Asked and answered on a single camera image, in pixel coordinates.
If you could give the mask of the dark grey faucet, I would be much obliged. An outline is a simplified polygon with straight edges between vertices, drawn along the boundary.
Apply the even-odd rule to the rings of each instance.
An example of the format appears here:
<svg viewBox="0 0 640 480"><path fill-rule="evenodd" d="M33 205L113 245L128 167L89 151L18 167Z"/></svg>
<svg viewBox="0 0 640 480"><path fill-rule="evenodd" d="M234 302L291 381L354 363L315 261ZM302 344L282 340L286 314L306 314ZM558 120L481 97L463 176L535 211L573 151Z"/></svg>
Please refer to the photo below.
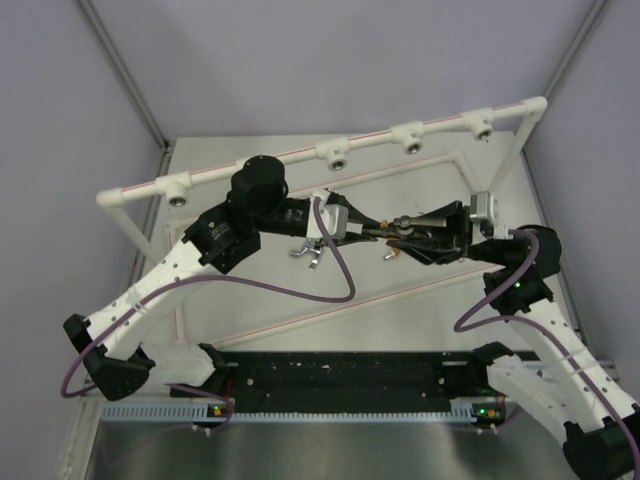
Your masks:
<svg viewBox="0 0 640 480"><path fill-rule="evenodd" d="M402 217L392 221L383 220L376 225L362 227L362 233L380 239L407 239L415 233L411 222L406 223Z"/></svg>

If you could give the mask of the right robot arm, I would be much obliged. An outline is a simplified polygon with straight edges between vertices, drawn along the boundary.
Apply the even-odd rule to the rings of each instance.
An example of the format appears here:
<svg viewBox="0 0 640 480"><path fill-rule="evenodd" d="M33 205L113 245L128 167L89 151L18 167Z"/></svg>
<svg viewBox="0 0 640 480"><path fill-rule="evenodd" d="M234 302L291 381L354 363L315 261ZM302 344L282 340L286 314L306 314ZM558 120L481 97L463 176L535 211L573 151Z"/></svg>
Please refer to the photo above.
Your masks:
<svg viewBox="0 0 640 480"><path fill-rule="evenodd" d="M546 285L560 270L556 232L540 225L509 228L496 200L475 194L419 216L403 215L382 227L389 246L424 265L469 259L496 266L483 276L485 296L454 324L457 333L504 323L536 354L545 381L504 345L475 350L469 388L513 399L559 443L581 479L639 476L639 402L623 390L576 334Z"/></svg>

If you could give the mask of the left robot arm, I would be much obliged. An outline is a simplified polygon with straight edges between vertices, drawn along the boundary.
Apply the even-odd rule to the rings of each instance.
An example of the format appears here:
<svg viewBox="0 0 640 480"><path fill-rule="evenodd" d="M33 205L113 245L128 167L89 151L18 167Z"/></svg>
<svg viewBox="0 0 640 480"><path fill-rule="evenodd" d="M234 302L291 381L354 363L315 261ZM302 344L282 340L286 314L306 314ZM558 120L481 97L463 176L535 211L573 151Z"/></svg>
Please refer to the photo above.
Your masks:
<svg viewBox="0 0 640 480"><path fill-rule="evenodd" d="M79 353L73 367L85 367L94 388L109 401L148 385L186 385L205 396L226 387L211 346L152 345L148 333L207 282L233 282L230 271L258 252L263 232L316 240L336 249L369 240L363 229L379 226L337 193L319 190L291 198L285 166L273 156L247 160L231 177L219 205L204 211L169 253L118 299L63 324Z"/></svg>

